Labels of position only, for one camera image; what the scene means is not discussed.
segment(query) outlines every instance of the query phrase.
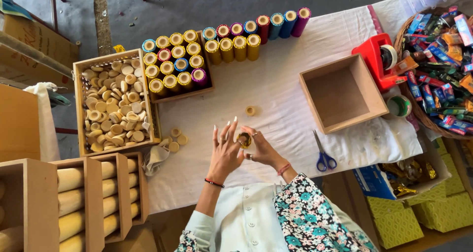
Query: table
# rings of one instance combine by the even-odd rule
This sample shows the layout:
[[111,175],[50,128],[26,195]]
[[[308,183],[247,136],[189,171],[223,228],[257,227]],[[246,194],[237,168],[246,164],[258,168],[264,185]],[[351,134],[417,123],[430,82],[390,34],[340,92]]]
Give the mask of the table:
[[[395,0],[373,5],[385,29],[405,21],[399,13],[392,13],[401,9],[397,5]],[[150,213],[198,201],[210,165],[213,125],[222,128],[234,116],[238,116],[239,125],[261,130],[296,171],[309,177],[396,162],[422,153],[417,134],[405,119],[375,118],[329,135],[317,131],[338,167],[326,172],[316,169],[318,148],[312,129],[317,127],[301,90],[299,73],[350,55],[352,48],[375,34],[367,7],[311,18],[300,38],[269,41],[255,62],[212,66],[215,91],[159,104],[163,135],[179,127],[189,142],[149,177]],[[248,105],[257,106],[257,116],[245,115]],[[225,185],[280,181],[269,166],[245,160]]]

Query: blue scissors handle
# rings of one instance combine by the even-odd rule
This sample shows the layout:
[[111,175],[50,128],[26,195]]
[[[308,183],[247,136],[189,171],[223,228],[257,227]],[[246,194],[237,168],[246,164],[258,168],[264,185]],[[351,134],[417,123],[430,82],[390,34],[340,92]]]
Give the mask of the blue scissors handle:
[[317,169],[319,171],[333,170],[337,167],[337,161],[328,156],[325,152],[319,152],[319,160],[317,161]]

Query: concrete floor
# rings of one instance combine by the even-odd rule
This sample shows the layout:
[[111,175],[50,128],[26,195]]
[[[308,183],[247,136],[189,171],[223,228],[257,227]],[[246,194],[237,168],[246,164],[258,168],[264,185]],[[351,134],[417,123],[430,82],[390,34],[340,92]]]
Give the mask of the concrete floor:
[[[51,22],[50,0],[14,0],[46,22]],[[188,29],[202,30],[220,24],[255,19],[261,14],[309,7],[312,16],[334,13],[382,0],[68,0],[57,1],[59,29],[72,42],[80,40],[80,58],[112,52],[111,46],[140,48],[148,38]],[[73,94],[66,97],[75,102]],[[75,106],[52,110],[56,127],[77,128]],[[77,136],[58,134],[62,159],[79,156]],[[473,236],[429,249],[429,252],[469,251]]]

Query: black bracelet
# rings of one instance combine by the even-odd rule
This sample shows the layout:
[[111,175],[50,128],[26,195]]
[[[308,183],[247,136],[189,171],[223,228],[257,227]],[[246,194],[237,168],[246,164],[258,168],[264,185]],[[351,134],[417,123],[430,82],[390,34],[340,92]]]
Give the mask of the black bracelet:
[[212,184],[212,185],[216,185],[216,186],[220,186],[221,188],[225,188],[224,185],[217,184],[216,182],[210,181],[210,180],[208,180],[207,178],[204,178],[204,181],[207,182],[207,183],[210,183],[210,184]]

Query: open wooden box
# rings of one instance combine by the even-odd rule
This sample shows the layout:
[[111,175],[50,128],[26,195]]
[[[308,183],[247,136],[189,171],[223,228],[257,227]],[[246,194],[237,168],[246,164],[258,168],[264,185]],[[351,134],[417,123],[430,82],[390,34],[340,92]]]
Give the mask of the open wooden box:
[[58,252],[57,166],[33,159],[3,162],[0,179],[5,183],[0,199],[5,216],[0,230],[23,226],[23,235],[17,236],[23,240],[23,246],[21,242],[15,246],[18,251]]
[[133,218],[133,225],[144,224],[146,218],[150,214],[150,195],[148,193],[148,180],[143,170],[143,154],[141,152],[130,152],[125,153],[128,159],[138,160],[138,174],[139,174],[139,202],[140,202],[140,213],[137,217]]
[[[214,84],[214,81],[213,81],[212,72],[210,70],[210,59],[209,59],[208,52],[205,50],[205,43],[204,43],[205,39],[202,36],[202,31],[197,31],[197,36],[199,37],[199,45],[201,46],[201,51],[203,53],[202,56],[204,57],[204,63],[205,63],[204,70],[205,70],[205,73],[207,74],[207,76],[209,78],[209,83],[204,88],[199,89],[199,88],[196,87],[197,90],[195,90],[195,91],[187,92],[185,89],[183,89],[182,94],[173,95],[173,96],[167,97],[167,98],[161,98],[156,93],[153,93],[153,92],[150,91],[149,85],[150,85],[151,79],[149,77],[145,76],[146,90],[150,94],[151,103],[162,103],[162,102],[168,102],[168,101],[175,101],[175,100],[187,98],[187,97],[194,96],[194,95],[199,95],[199,94],[202,94],[202,93],[205,93],[205,92],[210,92],[210,91],[213,91],[215,89],[215,84]],[[173,47],[174,47],[173,45],[170,45],[168,47],[168,49],[171,50]],[[186,71],[191,73],[191,71],[189,71],[189,70],[193,70],[193,69],[194,68],[189,66]]]
[[118,201],[120,214],[120,228],[105,236],[105,243],[118,242],[125,239],[132,227],[132,210],[130,207],[130,187],[128,186],[128,163],[127,158],[120,153],[105,154],[92,157],[99,162],[114,161],[117,168]]
[[324,134],[389,113],[360,54],[302,72],[299,79]]
[[143,62],[143,51],[141,49],[129,50],[126,52],[110,54],[107,56],[101,56],[89,60],[84,60],[74,63],[74,81],[76,87],[76,110],[77,110],[77,130],[79,136],[79,153],[80,156],[95,156],[106,153],[118,152],[120,150],[145,146],[151,144],[158,144],[161,142],[161,125],[159,123],[159,115],[157,104],[152,105],[148,96],[148,89],[144,91],[144,101],[146,103],[146,117],[150,124],[149,133],[150,140],[139,142],[133,145],[121,146],[114,149],[104,150],[100,152],[93,152],[90,145],[86,141],[84,121],[86,117],[86,92],[90,89],[91,85],[88,80],[82,76],[82,72],[90,67],[110,67],[113,61],[123,62],[126,59],[135,59],[139,57],[141,59],[141,68],[145,70]]
[[[51,162],[51,164],[55,164],[57,166],[55,174],[56,211],[58,210],[57,170],[67,168],[84,168],[84,194],[86,216],[85,251],[102,251],[105,247],[103,236],[103,197],[102,190],[100,190],[102,188],[102,164],[97,160],[87,157],[56,161]],[[58,228],[58,219],[55,220],[55,227]]]

